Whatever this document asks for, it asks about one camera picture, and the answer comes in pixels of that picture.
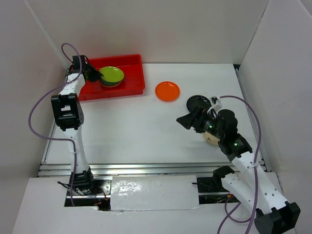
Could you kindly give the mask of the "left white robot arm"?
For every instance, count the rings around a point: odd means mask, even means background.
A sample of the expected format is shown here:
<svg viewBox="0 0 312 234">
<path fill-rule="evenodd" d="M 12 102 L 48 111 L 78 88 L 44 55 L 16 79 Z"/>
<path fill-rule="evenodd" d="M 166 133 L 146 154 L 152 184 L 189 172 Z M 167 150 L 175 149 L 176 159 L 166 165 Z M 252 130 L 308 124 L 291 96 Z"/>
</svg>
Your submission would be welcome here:
<svg viewBox="0 0 312 234">
<path fill-rule="evenodd" d="M 71 158 L 69 187 L 76 193 L 94 195 L 97 186 L 83 147 L 81 132 L 84 114 L 78 100 L 88 75 L 98 78 L 98 71 L 90 65 L 86 56 L 73 56 L 73 64 L 67 74 L 68 84 L 58 95 L 51 97 L 51 104 L 56 125 L 62 130 L 65 138 L 70 140 L 68 142 Z"/>
</svg>

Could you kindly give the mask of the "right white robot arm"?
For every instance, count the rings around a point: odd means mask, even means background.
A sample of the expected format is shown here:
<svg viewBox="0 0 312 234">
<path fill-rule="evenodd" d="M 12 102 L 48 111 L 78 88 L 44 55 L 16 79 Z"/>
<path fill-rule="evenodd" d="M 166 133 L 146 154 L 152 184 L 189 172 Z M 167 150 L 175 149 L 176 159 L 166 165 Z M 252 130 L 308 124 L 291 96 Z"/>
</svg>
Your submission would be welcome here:
<svg viewBox="0 0 312 234">
<path fill-rule="evenodd" d="M 290 203 L 272 184 L 246 139 L 238 133 L 237 119 L 231 110 L 221 110 L 216 117 L 202 107 L 177 118 L 185 129 L 210 133 L 218 146 L 238 169 L 229 166 L 214 170 L 212 185 L 218 191 L 227 190 L 251 213 L 260 234 L 283 234 L 293 229 L 300 215 L 297 203 Z"/>
</svg>

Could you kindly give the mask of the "blue floral plate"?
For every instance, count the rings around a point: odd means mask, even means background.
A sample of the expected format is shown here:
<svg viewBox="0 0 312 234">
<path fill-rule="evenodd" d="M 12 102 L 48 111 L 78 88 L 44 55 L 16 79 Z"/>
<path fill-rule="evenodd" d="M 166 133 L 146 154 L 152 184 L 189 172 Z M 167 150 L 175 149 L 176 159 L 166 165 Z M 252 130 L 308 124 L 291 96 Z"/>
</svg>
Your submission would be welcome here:
<svg viewBox="0 0 312 234">
<path fill-rule="evenodd" d="M 104 80 L 104 81 L 100 81 L 100 84 L 102 87 L 105 87 L 105 88 L 114 88 L 122 84 L 122 82 L 123 82 L 122 80 L 118 82 L 108 82 Z"/>
</svg>

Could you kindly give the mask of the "lime green plate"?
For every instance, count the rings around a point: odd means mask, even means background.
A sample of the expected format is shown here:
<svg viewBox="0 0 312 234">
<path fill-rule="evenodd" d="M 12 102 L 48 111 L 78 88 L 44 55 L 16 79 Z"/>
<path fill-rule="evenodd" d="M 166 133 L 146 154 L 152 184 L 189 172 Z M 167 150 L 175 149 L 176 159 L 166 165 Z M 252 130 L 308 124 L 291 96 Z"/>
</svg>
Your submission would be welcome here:
<svg viewBox="0 0 312 234">
<path fill-rule="evenodd" d="M 100 81 L 118 82 L 124 79 L 124 73 L 117 67 L 105 66 L 99 71 L 102 74 Z"/>
</svg>

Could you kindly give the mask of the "cream floral plate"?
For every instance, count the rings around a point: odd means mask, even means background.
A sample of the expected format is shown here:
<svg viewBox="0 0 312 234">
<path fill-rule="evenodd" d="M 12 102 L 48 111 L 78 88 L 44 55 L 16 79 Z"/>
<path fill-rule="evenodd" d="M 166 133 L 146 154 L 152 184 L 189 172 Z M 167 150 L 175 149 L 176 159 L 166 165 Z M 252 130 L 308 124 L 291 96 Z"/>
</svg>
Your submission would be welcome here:
<svg viewBox="0 0 312 234">
<path fill-rule="evenodd" d="M 211 145 L 218 146 L 219 139 L 212 134 L 205 132 L 203 138 Z"/>
</svg>

